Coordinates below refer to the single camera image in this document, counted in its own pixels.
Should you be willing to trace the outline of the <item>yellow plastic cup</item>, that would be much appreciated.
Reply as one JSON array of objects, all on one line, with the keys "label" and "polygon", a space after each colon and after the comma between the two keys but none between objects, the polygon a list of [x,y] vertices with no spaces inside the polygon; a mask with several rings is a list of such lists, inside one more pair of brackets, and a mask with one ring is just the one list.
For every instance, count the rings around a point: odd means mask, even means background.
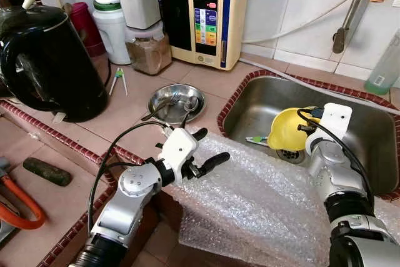
[{"label": "yellow plastic cup", "polygon": [[298,108],[284,109],[272,120],[271,132],[267,138],[267,145],[271,149],[286,151],[302,151],[308,135],[300,131],[300,124],[308,121],[300,118]]}]

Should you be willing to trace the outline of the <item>small steel bowl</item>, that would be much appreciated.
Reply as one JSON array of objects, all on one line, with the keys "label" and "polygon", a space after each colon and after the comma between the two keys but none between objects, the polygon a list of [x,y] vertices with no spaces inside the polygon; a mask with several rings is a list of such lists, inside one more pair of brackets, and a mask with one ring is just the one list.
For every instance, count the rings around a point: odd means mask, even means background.
[{"label": "small steel bowl", "polygon": [[169,84],[152,93],[148,115],[142,121],[156,119],[162,123],[180,125],[194,121],[205,107],[203,92],[188,84]]}]

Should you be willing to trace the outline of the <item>grey counter pipe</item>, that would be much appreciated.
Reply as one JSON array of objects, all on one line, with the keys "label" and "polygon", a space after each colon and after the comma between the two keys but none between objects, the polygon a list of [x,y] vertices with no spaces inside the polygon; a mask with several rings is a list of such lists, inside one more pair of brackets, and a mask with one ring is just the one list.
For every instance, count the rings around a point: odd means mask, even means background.
[{"label": "grey counter pipe", "polygon": [[252,65],[260,69],[266,70],[269,74],[274,74],[275,76],[280,76],[280,78],[288,79],[289,81],[300,84],[308,89],[312,89],[319,93],[332,96],[332,98],[345,99],[346,101],[366,105],[368,107],[371,107],[372,109],[378,109],[389,114],[394,114],[398,116],[400,115],[400,110],[398,110],[397,107],[394,107],[391,102],[386,101],[379,96],[375,96],[363,91],[349,89],[341,85],[336,85],[324,81],[315,81],[315,79],[308,79],[303,78],[302,76],[286,74],[267,65],[251,61],[250,59],[238,59],[238,61],[243,64]]}]

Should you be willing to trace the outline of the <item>clear bubble wrap sheet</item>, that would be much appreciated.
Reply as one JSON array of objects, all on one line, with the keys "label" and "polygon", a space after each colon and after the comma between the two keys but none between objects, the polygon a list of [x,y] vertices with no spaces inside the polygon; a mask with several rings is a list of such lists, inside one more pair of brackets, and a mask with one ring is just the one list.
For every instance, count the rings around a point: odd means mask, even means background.
[{"label": "clear bubble wrap sheet", "polygon": [[[169,190],[183,208],[178,241],[265,267],[329,267],[332,223],[318,160],[291,164],[212,134],[197,158],[231,159],[200,179]],[[397,244],[398,209],[374,209]]]}]

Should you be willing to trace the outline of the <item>stainless steel sink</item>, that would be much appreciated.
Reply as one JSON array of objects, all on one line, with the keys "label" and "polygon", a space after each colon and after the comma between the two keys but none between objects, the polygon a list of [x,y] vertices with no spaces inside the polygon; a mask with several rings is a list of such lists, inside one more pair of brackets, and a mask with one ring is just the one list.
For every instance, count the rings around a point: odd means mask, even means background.
[{"label": "stainless steel sink", "polygon": [[366,168],[372,191],[388,201],[397,199],[400,170],[397,115],[319,93],[267,71],[255,71],[243,79],[228,99],[217,117],[217,123],[227,138],[272,158],[306,167],[309,156],[305,151],[277,152],[265,145],[249,143],[245,138],[268,136],[274,117],[284,109],[322,107],[326,103],[351,107],[351,121],[343,141]]}]

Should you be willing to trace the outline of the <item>clear bottle green soap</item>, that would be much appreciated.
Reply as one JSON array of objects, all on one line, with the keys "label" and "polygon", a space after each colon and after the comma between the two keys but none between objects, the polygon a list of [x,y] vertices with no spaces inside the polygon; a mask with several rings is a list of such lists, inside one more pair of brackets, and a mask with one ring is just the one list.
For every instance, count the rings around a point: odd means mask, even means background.
[{"label": "clear bottle green soap", "polygon": [[366,92],[374,95],[389,93],[400,76],[400,36],[394,33],[376,67],[364,84]]}]

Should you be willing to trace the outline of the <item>clear jar brown powder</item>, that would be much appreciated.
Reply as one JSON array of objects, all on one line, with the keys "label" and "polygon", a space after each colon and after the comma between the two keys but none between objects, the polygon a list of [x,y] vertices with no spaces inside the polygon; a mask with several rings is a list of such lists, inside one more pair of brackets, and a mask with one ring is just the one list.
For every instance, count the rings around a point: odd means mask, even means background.
[{"label": "clear jar brown powder", "polygon": [[163,22],[147,29],[126,28],[126,47],[132,67],[148,75],[158,75],[173,61],[169,36]]}]

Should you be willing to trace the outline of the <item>metal faucet lever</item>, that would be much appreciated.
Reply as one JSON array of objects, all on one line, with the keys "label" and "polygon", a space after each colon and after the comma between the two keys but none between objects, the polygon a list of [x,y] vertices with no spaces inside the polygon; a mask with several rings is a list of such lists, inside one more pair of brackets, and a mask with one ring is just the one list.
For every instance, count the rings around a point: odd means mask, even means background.
[{"label": "metal faucet lever", "polygon": [[333,53],[340,54],[348,46],[358,26],[358,21],[362,19],[365,13],[366,2],[365,0],[351,0],[351,3],[349,3],[349,9],[347,10],[342,26],[332,36]]}]

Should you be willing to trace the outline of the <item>green white small tongs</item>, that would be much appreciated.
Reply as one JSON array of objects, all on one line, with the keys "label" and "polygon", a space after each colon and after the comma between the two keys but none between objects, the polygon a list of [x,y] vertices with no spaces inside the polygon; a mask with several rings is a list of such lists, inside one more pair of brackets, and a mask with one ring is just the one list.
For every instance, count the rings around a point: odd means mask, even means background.
[{"label": "green white small tongs", "polygon": [[128,81],[126,80],[126,73],[124,72],[122,67],[118,67],[117,70],[114,72],[114,75],[112,76],[111,87],[109,87],[109,95],[113,95],[115,87],[118,83],[121,83],[123,92],[126,96],[128,96]]}]

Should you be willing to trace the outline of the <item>beige water ionizer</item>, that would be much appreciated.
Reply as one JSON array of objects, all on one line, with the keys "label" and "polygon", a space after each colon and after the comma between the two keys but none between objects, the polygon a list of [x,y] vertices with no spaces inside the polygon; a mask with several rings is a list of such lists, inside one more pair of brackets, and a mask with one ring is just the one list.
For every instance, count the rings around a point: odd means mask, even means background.
[{"label": "beige water ionizer", "polygon": [[175,59],[229,71],[240,58],[248,0],[160,0]]}]

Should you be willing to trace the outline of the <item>white bottle green band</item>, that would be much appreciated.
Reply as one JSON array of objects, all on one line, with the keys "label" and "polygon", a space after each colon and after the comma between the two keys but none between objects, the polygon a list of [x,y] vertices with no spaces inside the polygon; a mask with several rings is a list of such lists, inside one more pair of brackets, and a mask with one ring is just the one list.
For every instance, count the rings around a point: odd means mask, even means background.
[{"label": "white bottle green band", "polygon": [[117,65],[131,64],[132,59],[126,47],[126,22],[120,0],[94,0],[92,6],[92,18],[109,60]]}]

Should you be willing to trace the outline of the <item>maroon plastic cup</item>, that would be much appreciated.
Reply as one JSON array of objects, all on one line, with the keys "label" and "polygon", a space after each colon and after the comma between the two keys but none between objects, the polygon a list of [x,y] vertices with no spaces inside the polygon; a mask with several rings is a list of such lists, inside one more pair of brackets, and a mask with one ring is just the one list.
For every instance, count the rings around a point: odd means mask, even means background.
[{"label": "maroon plastic cup", "polygon": [[85,2],[68,3],[62,7],[69,16],[82,44],[91,58],[106,54],[103,40],[98,32],[97,25]]}]

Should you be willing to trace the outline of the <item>black electric kettle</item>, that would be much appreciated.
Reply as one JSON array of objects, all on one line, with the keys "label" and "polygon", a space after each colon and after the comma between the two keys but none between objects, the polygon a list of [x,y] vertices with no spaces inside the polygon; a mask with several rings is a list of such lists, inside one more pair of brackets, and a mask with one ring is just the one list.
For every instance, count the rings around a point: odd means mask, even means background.
[{"label": "black electric kettle", "polygon": [[12,98],[64,121],[96,118],[109,95],[82,39],[57,7],[0,7],[0,82]]}]

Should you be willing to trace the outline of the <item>grey gas regulator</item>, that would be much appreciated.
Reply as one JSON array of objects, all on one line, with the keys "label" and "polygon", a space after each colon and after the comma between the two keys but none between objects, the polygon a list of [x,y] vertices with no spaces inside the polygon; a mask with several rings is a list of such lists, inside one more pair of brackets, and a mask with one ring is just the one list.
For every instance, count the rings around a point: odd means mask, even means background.
[{"label": "grey gas regulator", "polygon": [[5,156],[0,156],[0,183],[5,184],[12,181],[12,177],[9,175],[9,167],[11,167],[11,162]]}]

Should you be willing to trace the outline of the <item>grey gas stove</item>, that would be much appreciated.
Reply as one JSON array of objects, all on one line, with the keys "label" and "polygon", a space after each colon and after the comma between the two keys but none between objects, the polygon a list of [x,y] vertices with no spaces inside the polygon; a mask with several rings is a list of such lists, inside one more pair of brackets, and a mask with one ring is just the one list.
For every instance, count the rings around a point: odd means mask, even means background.
[{"label": "grey gas stove", "polygon": [[5,219],[0,218],[0,248],[2,248],[6,242],[10,241],[18,231],[19,229],[17,227],[5,221]]}]

